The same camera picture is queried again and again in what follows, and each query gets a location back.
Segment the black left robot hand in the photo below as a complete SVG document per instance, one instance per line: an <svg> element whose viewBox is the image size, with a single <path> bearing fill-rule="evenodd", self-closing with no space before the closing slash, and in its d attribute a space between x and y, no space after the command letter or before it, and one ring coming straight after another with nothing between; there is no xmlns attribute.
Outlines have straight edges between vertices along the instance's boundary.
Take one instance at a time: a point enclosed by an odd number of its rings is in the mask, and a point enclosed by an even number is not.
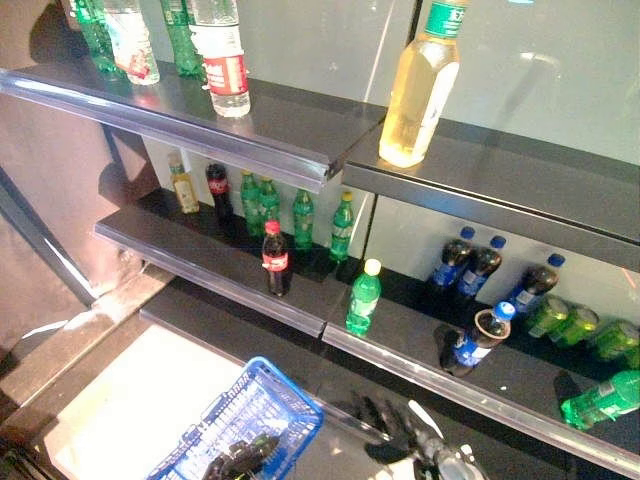
<svg viewBox="0 0 640 480"><path fill-rule="evenodd" d="M219 454L207 467L203 479L252 479L280 443L280 437L262 433L250 443L240 440Z"/></svg>

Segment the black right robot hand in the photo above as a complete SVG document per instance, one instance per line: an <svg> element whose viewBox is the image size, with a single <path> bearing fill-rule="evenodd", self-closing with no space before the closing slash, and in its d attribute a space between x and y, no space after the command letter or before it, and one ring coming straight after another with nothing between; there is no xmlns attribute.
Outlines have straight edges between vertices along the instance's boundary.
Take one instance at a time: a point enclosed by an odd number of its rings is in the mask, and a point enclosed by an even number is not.
<svg viewBox="0 0 640 480"><path fill-rule="evenodd" d="M379 443L366 443L364 450L374 461L390 465L407 458L422 462L424 455L419 449L416 423L411 418L407 402L391 402L384 399L375 402L371 397L351 393L355 417L389 438Z"/></svg>

